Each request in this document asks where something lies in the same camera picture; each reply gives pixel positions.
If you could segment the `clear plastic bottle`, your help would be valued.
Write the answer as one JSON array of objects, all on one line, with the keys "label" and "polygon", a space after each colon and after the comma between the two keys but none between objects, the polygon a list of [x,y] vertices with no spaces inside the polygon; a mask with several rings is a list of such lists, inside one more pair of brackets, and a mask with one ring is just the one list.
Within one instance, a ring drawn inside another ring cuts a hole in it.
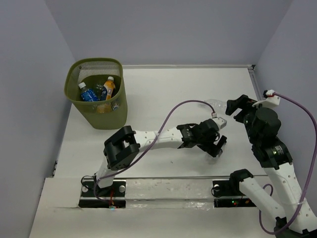
[{"label": "clear plastic bottle", "polygon": [[204,103],[198,103],[198,106],[201,108],[210,109],[210,106],[212,106],[216,113],[222,113],[225,114],[227,103],[221,100],[217,99],[207,99],[204,100]]}]

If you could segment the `pepsi label small bottle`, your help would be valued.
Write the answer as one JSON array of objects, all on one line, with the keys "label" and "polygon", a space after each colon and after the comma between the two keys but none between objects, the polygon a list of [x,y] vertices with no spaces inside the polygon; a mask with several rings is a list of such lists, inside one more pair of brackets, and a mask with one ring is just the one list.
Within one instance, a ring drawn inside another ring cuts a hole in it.
[{"label": "pepsi label small bottle", "polygon": [[216,155],[215,157],[208,155],[207,162],[209,164],[213,165],[213,164],[216,164],[218,161],[219,161],[219,155]]}]

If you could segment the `orange tea bottle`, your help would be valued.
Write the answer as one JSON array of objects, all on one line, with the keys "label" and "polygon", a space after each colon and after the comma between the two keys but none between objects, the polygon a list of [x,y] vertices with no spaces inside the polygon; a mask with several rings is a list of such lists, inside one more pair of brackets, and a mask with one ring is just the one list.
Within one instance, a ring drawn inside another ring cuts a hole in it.
[{"label": "orange tea bottle", "polygon": [[[113,92],[115,90],[114,77],[109,76],[104,85],[104,101],[107,101],[112,98]],[[111,111],[111,103],[104,103],[97,106],[98,113],[106,113]]]}]

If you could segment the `blue label bottle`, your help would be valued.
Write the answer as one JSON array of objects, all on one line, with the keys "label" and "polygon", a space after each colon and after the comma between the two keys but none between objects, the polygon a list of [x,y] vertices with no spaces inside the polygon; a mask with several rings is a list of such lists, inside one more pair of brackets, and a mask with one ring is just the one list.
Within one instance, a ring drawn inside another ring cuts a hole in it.
[{"label": "blue label bottle", "polygon": [[80,95],[84,102],[98,102],[99,101],[94,91],[88,88],[85,82],[78,84],[78,87],[81,91]]},{"label": "blue label bottle", "polygon": [[97,96],[99,101],[103,101],[104,100],[103,91],[104,91],[104,85],[103,84],[100,84],[100,83],[95,84],[94,92],[95,92],[95,94],[96,94],[96,96]]}]

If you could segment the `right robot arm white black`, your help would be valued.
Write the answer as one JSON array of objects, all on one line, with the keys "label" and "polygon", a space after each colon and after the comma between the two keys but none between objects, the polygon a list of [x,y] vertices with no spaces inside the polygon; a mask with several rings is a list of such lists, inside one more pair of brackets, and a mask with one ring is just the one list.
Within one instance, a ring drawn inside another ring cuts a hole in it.
[{"label": "right robot arm white black", "polygon": [[269,187],[277,193],[279,201],[276,202],[247,169],[231,173],[228,189],[233,194],[247,196],[260,215],[266,215],[274,221],[272,232],[264,229],[267,234],[277,238],[315,238],[317,217],[309,206],[306,193],[317,153],[313,152],[307,180],[304,187],[300,187],[289,149],[277,136],[281,121],[273,108],[284,99],[304,110],[313,125],[317,122],[304,106],[284,95],[266,90],[264,97],[261,101],[255,101],[242,95],[238,99],[228,100],[225,113],[230,116],[240,109],[234,119],[244,125],[253,155],[269,177]]}]

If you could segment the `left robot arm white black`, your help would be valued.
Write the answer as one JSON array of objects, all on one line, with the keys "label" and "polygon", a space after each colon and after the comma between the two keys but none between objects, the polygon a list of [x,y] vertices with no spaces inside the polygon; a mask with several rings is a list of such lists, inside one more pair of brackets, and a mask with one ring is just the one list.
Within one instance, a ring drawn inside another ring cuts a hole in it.
[{"label": "left robot arm white black", "polygon": [[215,117],[200,124],[182,124],[164,131],[138,131],[129,125],[122,127],[104,142],[104,159],[92,186],[94,196],[106,195],[119,171],[126,170],[137,155],[143,157],[149,150],[198,147],[214,158],[220,156],[227,142],[220,131],[226,125],[225,119]]}]

